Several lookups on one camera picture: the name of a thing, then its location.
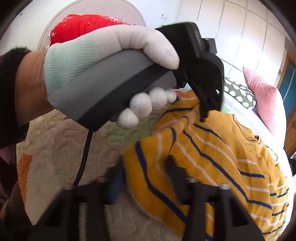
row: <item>gloved hand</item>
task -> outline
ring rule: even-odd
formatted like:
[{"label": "gloved hand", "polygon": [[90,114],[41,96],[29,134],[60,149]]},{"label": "gloved hand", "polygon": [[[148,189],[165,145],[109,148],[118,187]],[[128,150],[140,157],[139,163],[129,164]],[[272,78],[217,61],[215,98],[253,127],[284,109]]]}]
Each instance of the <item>gloved hand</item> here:
[{"label": "gloved hand", "polygon": [[[62,44],[54,44],[48,49],[44,61],[47,94],[71,82],[102,59],[124,49],[142,49],[151,60],[168,69],[179,66],[178,54],[159,31],[141,26],[109,26]],[[124,129],[133,128],[139,118],[175,100],[173,90],[155,88],[149,95],[139,93],[131,99],[130,108],[119,115],[117,124]]]}]

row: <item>blue stripe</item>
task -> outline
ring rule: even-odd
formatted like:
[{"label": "blue stripe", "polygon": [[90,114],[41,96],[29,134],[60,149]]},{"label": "blue stripe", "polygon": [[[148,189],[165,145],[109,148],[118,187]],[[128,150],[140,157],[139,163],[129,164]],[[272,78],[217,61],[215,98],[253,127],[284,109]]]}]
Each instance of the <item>blue stripe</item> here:
[{"label": "blue stripe", "polygon": [[173,127],[170,127],[170,129],[172,130],[172,135],[173,135],[173,142],[172,142],[172,146],[175,144],[176,142],[176,131]]},{"label": "blue stripe", "polygon": [[185,115],[184,115],[184,116],[181,117],[181,119],[182,119],[182,118],[186,118],[186,119],[189,121],[188,116],[185,116]]},{"label": "blue stripe", "polygon": [[262,174],[248,173],[248,172],[242,172],[242,171],[239,171],[239,173],[241,175],[244,175],[244,176],[247,176],[247,177],[259,177],[259,178],[264,178],[265,179],[265,177]]},{"label": "blue stripe", "polygon": [[205,233],[205,239],[207,241],[214,241],[214,238],[211,235],[207,234],[207,233]]},{"label": "blue stripe", "polygon": [[286,191],[285,193],[279,195],[278,197],[283,197],[283,196],[285,196],[285,195],[288,193],[288,191],[289,191],[289,188],[287,189],[287,191]]},{"label": "blue stripe", "polygon": [[246,193],[244,192],[244,190],[240,187],[240,185],[238,185],[235,180],[217,163],[215,162],[211,157],[209,157],[207,154],[204,154],[200,151],[200,149],[197,147],[197,145],[194,143],[194,141],[192,140],[192,137],[186,132],[183,130],[183,133],[188,137],[188,139],[191,141],[192,145],[195,147],[195,149],[198,151],[198,153],[208,159],[214,167],[216,167],[220,172],[223,173],[223,175],[241,192],[241,194],[245,197],[246,201],[248,203],[254,203],[254,204],[258,204],[258,205],[261,205],[263,207],[267,207],[269,209],[272,209],[271,206],[267,203],[264,203],[264,202],[260,202],[260,201],[256,201],[256,200],[250,200],[248,199]]},{"label": "blue stripe", "polygon": [[[283,193],[283,194],[281,194],[281,195],[278,195],[277,197],[280,198],[280,197],[285,196],[285,195],[288,193],[288,191],[289,191],[289,188],[287,189],[287,191],[286,191],[285,193]],[[272,197],[272,196],[276,196],[276,193],[270,193],[270,196],[271,196],[271,197]]]},{"label": "blue stripe", "polygon": [[288,205],[286,206],[286,208],[285,208],[284,210],[282,210],[282,211],[280,211],[280,212],[278,212],[278,213],[273,213],[272,216],[280,215],[281,213],[283,213],[284,211],[287,210],[287,207],[289,207],[289,203],[288,203]]},{"label": "blue stripe", "polygon": [[193,109],[193,107],[169,109],[169,110],[166,110],[159,119],[161,119],[166,113],[171,113],[171,112],[176,112],[176,111],[188,111],[188,110],[192,110],[192,109]]},{"label": "blue stripe", "polygon": [[202,129],[202,130],[204,130],[206,132],[212,133],[214,136],[218,137],[221,141],[223,141],[222,138],[216,132],[214,132],[213,130],[204,128],[204,127],[202,127],[202,126],[200,126],[198,124],[194,124],[194,126],[197,127],[197,128],[199,128],[199,129]]},{"label": "blue stripe", "polygon": [[177,215],[177,217],[183,221],[184,223],[187,220],[187,217],[185,216],[184,213],[182,213],[182,211],[170,200],[167,198],[166,195],[164,195],[162,192],[160,192],[158,189],[156,189],[151,183],[150,180],[147,176],[147,163],[141,148],[141,144],[140,142],[136,142],[135,144],[135,149],[136,149],[136,153],[138,155],[138,159],[140,161],[142,170],[143,170],[143,174],[145,177],[145,181],[147,183],[147,187],[149,188],[149,190],[156,196],[158,197],[164,204],[166,204],[173,212],[174,214]]},{"label": "blue stripe", "polygon": [[272,230],[271,232],[266,232],[266,233],[262,233],[263,235],[266,235],[266,234],[272,234],[273,232],[276,232],[278,231],[279,229],[281,229],[283,227],[283,225],[279,226],[278,228]]}]

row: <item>glove cuff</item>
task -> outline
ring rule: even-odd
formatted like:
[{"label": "glove cuff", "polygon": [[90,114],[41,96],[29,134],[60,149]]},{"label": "glove cuff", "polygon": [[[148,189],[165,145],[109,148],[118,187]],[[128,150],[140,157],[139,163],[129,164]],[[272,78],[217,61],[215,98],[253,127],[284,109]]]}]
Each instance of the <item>glove cuff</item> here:
[{"label": "glove cuff", "polygon": [[56,43],[48,49],[44,60],[44,83],[48,95],[93,65],[92,46],[90,41],[69,41]]}]

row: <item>wooden door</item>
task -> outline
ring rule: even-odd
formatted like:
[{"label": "wooden door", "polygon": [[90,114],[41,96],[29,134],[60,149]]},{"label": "wooden door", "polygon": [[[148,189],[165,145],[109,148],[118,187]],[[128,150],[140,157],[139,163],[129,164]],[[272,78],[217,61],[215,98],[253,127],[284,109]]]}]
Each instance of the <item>wooden door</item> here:
[{"label": "wooden door", "polygon": [[277,88],[282,95],[286,111],[287,131],[284,150],[290,158],[296,152],[296,59],[289,53],[287,53],[283,73]]},{"label": "wooden door", "polygon": [[287,132],[284,150],[288,158],[296,152],[296,104],[287,118]]}]

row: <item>pink pillow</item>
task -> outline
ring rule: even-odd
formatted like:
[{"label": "pink pillow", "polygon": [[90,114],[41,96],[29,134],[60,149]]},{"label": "pink pillow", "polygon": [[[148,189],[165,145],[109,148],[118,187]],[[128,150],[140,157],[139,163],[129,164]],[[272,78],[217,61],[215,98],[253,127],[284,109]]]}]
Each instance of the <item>pink pillow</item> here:
[{"label": "pink pillow", "polygon": [[255,108],[261,120],[283,147],[287,124],[283,99],[279,90],[265,82],[256,72],[245,67],[243,71],[248,88],[253,91],[257,99]]}]

